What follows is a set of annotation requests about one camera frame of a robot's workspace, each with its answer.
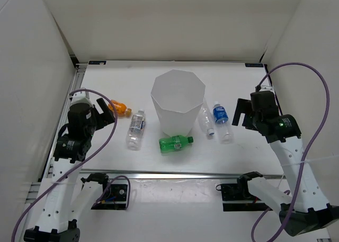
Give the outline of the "blue label Pocari bottle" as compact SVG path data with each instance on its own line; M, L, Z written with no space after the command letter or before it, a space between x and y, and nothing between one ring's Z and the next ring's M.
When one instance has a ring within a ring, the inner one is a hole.
M214 102L213 117L217 129L219 141L222 144L229 144L233 141L234 135L225 108L218 101Z

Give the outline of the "clear plastic bottle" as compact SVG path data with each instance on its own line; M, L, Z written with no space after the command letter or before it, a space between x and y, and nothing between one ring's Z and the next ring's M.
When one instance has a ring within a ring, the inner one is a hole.
M213 137L215 134L213 118L205 98L203 99L197 119L202 132L208 138Z

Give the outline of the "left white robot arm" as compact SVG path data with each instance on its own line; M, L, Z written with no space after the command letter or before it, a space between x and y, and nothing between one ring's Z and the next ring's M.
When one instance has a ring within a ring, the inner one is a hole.
M71 219L70 203L78 172L91 147L94 132L115 123L106 97L98 98L98 112L88 97L74 95L53 154L52 185L42 196L46 198L43 212L34 228L24 233L24 241L78 241L77 219Z

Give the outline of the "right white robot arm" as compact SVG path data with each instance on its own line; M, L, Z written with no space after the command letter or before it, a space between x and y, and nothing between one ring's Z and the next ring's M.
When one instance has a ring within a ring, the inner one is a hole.
M299 126L293 116L279 114L275 95L261 91L251 93L250 100L238 99L234 126L239 124L242 114L242 125L264 136L276 154L292 195L281 192L262 174L250 172L237 179L239 196L246 200L254 196L263 201L279 216L283 230L292 237L338 221L338 207L329 203L305 162Z

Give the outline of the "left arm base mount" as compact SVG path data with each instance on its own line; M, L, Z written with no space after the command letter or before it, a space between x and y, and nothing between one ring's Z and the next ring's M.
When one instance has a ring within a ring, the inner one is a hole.
M108 180L103 195L92 205L92 210L127 210L130 203L131 183L125 176Z

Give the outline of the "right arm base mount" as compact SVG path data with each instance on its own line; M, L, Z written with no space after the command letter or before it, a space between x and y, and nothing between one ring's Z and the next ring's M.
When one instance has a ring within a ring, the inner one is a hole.
M259 198L244 196L237 184L218 184L216 190L221 193L223 212L264 211L267 205Z

